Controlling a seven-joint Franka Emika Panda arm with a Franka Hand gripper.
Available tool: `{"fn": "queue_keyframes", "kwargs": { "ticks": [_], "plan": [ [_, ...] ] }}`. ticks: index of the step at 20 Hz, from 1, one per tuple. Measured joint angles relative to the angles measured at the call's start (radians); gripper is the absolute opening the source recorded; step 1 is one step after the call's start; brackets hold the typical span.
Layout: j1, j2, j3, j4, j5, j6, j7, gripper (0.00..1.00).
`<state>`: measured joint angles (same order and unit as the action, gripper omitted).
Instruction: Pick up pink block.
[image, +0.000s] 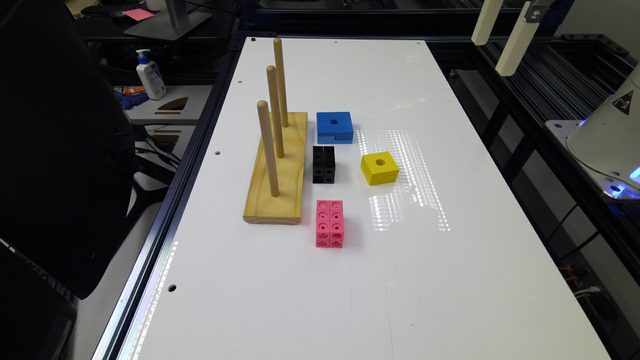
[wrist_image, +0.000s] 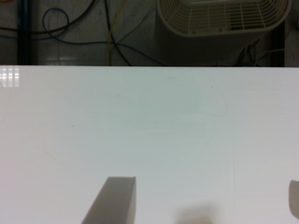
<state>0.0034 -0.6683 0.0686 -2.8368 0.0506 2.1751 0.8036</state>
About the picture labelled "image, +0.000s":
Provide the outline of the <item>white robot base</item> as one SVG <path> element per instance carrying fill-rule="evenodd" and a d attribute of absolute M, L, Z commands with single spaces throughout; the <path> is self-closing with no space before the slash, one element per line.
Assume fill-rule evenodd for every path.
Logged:
<path fill-rule="evenodd" d="M 545 126 L 605 196 L 639 199 L 638 69 L 586 119 Z"/>

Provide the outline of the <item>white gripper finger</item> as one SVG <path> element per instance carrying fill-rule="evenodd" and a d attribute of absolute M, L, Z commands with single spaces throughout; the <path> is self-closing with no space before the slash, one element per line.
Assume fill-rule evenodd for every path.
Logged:
<path fill-rule="evenodd" d="M 512 76 L 516 72 L 539 27 L 540 18 L 541 12 L 531 2 L 525 2 L 496 64 L 499 75 Z"/>
<path fill-rule="evenodd" d="M 477 46 L 485 45 L 494 28 L 504 0 L 485 0 L 471 36 L 472 42 Z"/>

